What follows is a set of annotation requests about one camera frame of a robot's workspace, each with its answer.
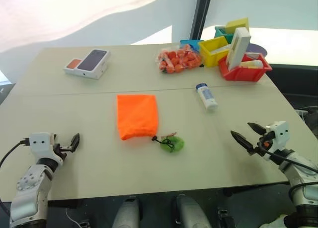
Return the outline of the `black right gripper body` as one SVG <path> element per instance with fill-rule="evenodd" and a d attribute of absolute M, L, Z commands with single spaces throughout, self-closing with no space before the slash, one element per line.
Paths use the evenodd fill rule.
<path fill-rule="evenodd" d="M 264 160 L 270 160 L 271 155 L 268 152 L 273 145 L 272 140 L 273 138 L 269 135 L 264 135 L 260 137 L 251 155 L 257 154 L 261 156 Z"/>

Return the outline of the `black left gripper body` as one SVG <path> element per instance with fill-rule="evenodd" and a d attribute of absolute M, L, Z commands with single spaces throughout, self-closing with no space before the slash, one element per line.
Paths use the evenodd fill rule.
<path fill-rule="evenodd" d="M 60 144 L 54 144 L 53 151 L 61 159 L 65 159 L 67 157 L 67 154 L 66 154 L 66 152 L 61 152 L 61 147 L 62 146 Z"/>

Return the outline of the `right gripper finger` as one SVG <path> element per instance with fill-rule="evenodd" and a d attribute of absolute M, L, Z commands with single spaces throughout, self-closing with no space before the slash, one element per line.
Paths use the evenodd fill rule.
<path fill-rule="evenodd" d="M 231 135 L 250 155 L 254 154 L 253 144 L 251 144 L 243 135 L 235 131 L 231 131 Z"/>
<path fill-rule="evenodd" d="M 256 132 L 257 134 L 261 136 L 264 136 L 267 133 L 266 128 L 257 123 L 248 122 L 247 124 L 252 128 L 254 132 Z"/>

